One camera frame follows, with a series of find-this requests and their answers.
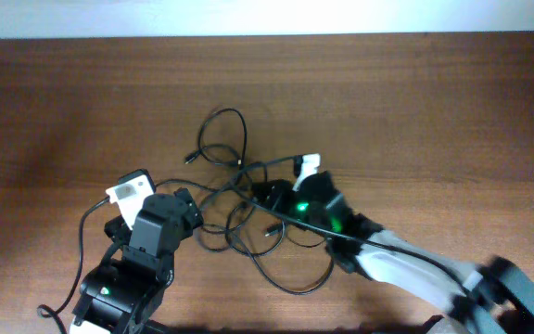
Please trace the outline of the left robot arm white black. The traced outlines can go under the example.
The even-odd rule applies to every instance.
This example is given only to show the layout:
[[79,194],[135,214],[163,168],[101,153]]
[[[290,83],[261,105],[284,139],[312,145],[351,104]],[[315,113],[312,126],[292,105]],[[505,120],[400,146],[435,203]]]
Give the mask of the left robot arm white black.
[[134,207],[127,198],[117,203],[121,216],[105,225],[113,244],[85,276],[69,332],[166,333],[151,316],[174,280],[174,253],[202,226],[202,214],[183,187]]

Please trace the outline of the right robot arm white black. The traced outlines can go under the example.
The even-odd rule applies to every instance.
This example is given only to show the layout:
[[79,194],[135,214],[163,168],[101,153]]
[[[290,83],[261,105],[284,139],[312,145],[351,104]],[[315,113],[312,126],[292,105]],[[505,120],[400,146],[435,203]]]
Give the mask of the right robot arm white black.
[[265,211],[325,237],[348,273],[393,285],[437,307],[463,333],[534,333],[534,282],[511,261],[461,262],[416,247],[354,211],[330,173],[298,185],[278,179],[251,188]]

